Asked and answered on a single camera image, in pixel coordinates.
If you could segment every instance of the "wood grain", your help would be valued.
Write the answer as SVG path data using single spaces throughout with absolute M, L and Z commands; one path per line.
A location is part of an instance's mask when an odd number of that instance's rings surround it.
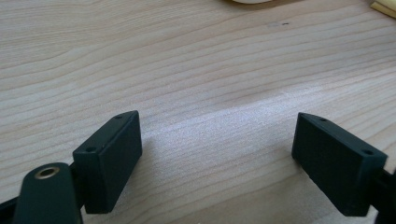
M 396 21 L 367 0 L 1 1 L 0 201 L 115 114 L 144 152 L 86 223 L 373 223 L 343 217 L 290 157 L 297 113 L 396 166 Z

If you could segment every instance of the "yellow object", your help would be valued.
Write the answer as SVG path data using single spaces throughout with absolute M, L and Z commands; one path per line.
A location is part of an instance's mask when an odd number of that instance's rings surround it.
M 396 0 L 376 0 L 371 7 L 396 19 Z

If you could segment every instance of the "table surface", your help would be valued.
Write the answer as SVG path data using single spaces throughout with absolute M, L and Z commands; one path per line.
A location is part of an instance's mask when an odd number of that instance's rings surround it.
M 86 223 L 373 223 L 291 158 L 298 112 L 396 166 L 396 20 L 368 0 L 1 1 L 0 200 L 116 114 L 143 156 Z

